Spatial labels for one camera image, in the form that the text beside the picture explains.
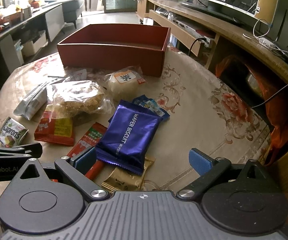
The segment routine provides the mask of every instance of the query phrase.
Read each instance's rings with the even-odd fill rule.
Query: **red stick package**
[[[36,141],[74,145],[73,122],[71,118],[49,119],[51,111],[44,114],[34,132]]]
[[[69,157],[74,157],[75,155],[82,152],[89,146],[95,147],[97,143],[102,138],[103,134],[106,132],[107,128],[100,123],[96,122],[89,128],[89,130],[83,135],[79,142],[71,149],[67,154]],[[85,174],[85,177],[92,180],[100,173],[104,167],[104,162],[97,160],[96,163],[90,168],[90,170]]]

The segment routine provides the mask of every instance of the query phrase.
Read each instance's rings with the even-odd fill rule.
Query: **open box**
[[[160,77],[171,29],[139,24],[90,24],[57,44],[64,66],[120,70],[139,65]]]

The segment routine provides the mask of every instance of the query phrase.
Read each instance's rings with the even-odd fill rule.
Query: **floral tablecloth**
[[[64,72],[58,53],[16,69],[0,91],[0,126],[8,116],[29,129],[23,144],[34,142],[34,131],[44,109],[28,121],[14,116],[21,99],[47,75]],[[263,120],[222,81],[190,57],[169,48],[160,78],[145,77],[139,95],[145,94],[171,115],[162,123],[147,154],[156,157],[145,175],[145,189],[160,188],[177,191],[198,177],[188,162],[188,152],[195,147],[215,158],[222,156],[232,163],[249,158],[263,160],[270,143],[269,129]],[[112,114],[94,115],[74,127],[75,142],[94,122],[108,126]],[[71,147],[44,143],[41,162],[52,162],[67,155]],[[112,172],[107,164],[95,179],[99,185]],[[7,182],[0,183],[0,194]]]

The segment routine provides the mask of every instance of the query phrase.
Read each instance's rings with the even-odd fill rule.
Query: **purple snack package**
[[[97,159],[141,175],[145,153],[162,120],[147,108],[121,100],[95,147]]]

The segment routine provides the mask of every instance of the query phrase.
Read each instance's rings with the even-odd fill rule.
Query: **white power adapter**
[[[275,49],[276,46],[273,42],[269,41],[268,39],[262,37],[259,39],[259,43],[268,49]]]

